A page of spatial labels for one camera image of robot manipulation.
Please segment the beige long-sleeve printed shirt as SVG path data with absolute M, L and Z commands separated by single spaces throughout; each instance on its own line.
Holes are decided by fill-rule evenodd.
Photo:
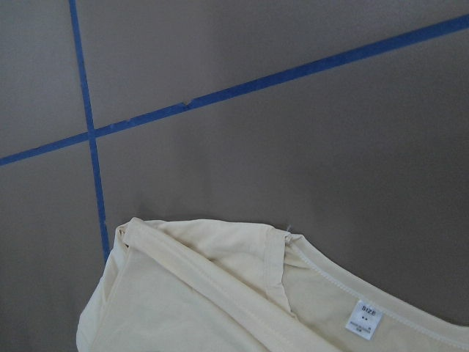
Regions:
M 304 236 L 209 219 L 117 227 L 79 351 L 466 351 L 468 328 L 335 264 Z

